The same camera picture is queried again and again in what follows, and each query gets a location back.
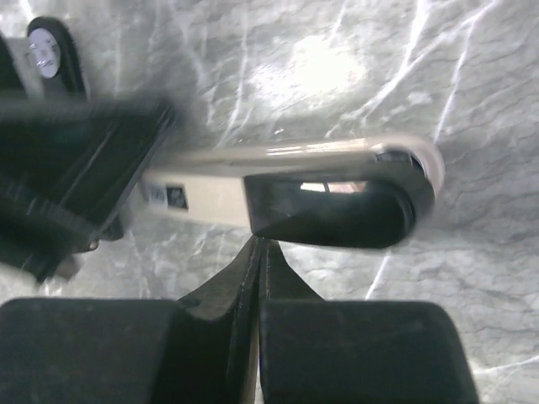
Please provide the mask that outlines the grey and black stapler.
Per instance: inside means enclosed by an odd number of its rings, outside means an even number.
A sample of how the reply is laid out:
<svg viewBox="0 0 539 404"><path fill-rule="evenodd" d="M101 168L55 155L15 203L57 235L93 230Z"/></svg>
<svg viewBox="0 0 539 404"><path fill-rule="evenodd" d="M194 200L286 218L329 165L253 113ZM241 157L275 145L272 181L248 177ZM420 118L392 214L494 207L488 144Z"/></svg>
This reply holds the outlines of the grey and black stapler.
<svg viewBox="0 0 539 404"><path fill-rule="evenodd" d="M323 247L385 249L430 214L446 168L416 135L278 142L173 154L142 176L161 215Z"/></svg>

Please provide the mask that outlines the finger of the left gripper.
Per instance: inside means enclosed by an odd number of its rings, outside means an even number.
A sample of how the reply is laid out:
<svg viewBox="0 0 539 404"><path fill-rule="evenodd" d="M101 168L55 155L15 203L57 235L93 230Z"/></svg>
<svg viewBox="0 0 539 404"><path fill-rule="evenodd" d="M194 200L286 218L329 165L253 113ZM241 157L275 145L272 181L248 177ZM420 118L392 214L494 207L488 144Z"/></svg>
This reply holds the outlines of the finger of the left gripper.
<svg viewBox="0 0 539 404"><path fill-rule="evenodd" d="M167 135L164 97L1 102L1 260L38 282L98 241Z"/></svg>

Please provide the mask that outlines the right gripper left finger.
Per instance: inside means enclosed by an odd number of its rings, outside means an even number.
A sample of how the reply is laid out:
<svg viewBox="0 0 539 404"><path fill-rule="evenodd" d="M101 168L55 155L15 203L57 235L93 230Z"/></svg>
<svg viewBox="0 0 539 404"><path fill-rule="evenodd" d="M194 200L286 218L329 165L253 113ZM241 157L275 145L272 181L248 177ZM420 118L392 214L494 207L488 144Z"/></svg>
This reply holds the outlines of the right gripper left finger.
<svg viewBox="0 0 539 404"><path fill-rule="evenodd" d="M259 240L178 300L20 298L1 308L4 403L251 403Z"/></svg>

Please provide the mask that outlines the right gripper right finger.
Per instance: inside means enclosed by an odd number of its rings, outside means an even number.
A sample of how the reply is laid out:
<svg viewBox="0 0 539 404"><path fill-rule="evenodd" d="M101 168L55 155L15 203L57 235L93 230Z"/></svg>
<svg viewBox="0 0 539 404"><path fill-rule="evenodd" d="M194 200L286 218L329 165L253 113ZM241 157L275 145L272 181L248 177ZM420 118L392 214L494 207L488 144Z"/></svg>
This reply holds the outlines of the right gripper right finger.
<svg viewBox="0 0 539 404"><path fill-rule="evenodd" d="M476 403L458 331L435 303L325 300L278 243L260 258L259 363L267 403Z"/></svg>

